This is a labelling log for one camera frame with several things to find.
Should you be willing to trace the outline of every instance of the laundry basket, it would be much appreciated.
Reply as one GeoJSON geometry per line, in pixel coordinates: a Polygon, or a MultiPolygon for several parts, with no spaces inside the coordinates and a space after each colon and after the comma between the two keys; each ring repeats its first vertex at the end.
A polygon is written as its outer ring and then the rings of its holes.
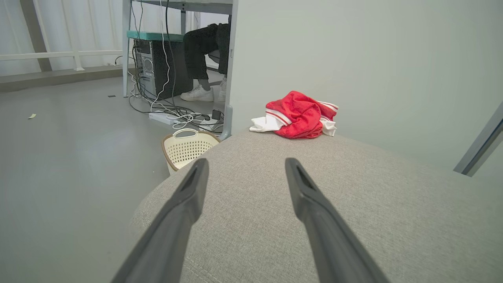
{"type": "Polygon", "coordinates": [[[166,156],[168,166],[178,171],[218,143],[220,140],[212,133],[185,128],[165,137],[162,140],[162,151],[166,156]],[[194,134],[190,136],[179,135],[186,131],[194,134]]]}

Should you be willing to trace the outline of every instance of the sofa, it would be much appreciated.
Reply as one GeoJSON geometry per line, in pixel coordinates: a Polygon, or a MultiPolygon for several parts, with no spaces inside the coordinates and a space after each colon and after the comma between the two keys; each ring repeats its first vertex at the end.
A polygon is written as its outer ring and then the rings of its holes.
{"type": "MultiPolygon", "coordinates": [[[[391,282],[500,282],[503,189],[342,136],[243,132],[204,153],[209,179],[180,282],[318,282],[285,158],[298,159],[391,282]]],[[[154,189],[135,240],[192,164],[154,189]]]]}

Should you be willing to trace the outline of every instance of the white cloth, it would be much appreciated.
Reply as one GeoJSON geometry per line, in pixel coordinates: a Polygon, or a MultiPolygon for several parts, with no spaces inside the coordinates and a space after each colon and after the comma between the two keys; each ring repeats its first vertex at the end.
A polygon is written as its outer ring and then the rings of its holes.
{"type": "MultiPolygon", "coordinates": [[[[326,117],[322,117],[319,120],[323,125],[322,131],[324,134],[329,136],[334,136],[336,133],[336,123],[330,121],[326,117]]],[[[266,114],[265,117],[253,118],[253,126],[250,127],[250,131],[254,132],[265,132],[265,131],[277,131],[284,124],[275,116],[266,114]]]]}
{"type": "Polygon", "coordinates": [[[283,126],[279,119],[269,114],[266,114],[265,117],[252,119],[252,123],[250,131],[254,132],[277,131],[283,126]]]}

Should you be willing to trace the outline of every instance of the white wall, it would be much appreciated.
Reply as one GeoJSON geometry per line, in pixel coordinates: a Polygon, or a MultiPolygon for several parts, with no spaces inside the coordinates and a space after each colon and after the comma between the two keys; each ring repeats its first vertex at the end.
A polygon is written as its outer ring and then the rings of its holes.
{"type": "Polygon", "coordinates": [[[503,100],[502,1],[239,0],[234,20],[234,133],[297,90],[340,107],[336,134],[452,170],[503,100]]]}

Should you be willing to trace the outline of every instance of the red cloth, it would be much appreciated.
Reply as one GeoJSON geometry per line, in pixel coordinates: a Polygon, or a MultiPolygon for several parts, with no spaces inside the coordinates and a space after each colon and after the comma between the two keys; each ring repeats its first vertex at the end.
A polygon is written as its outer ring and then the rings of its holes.
{"type": "Polygon", "coordinates": [[[318,137],[322,134],[320,120],[323,118],[333,121],[337,109],[331,103],[316,101],[296,91],[266,105],[266,113],[277,117],[284,124],[275,133],[286,138],[318,137]]]}

